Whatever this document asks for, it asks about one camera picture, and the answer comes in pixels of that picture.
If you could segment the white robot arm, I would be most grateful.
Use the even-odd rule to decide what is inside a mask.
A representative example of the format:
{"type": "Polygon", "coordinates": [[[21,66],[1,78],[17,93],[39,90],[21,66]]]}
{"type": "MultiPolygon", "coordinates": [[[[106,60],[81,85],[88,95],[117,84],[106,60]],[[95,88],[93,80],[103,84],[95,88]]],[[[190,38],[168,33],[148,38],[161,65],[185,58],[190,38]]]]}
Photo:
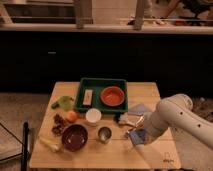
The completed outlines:
{"type": "Polygon", "coordinates": [[[170,126],[176,126],[213,149],[213,123],[194,114],[192,108],[193,102],[185,94],[161,99],[155,110],[145,115],[145,143],[152,143],[170,126]]]}

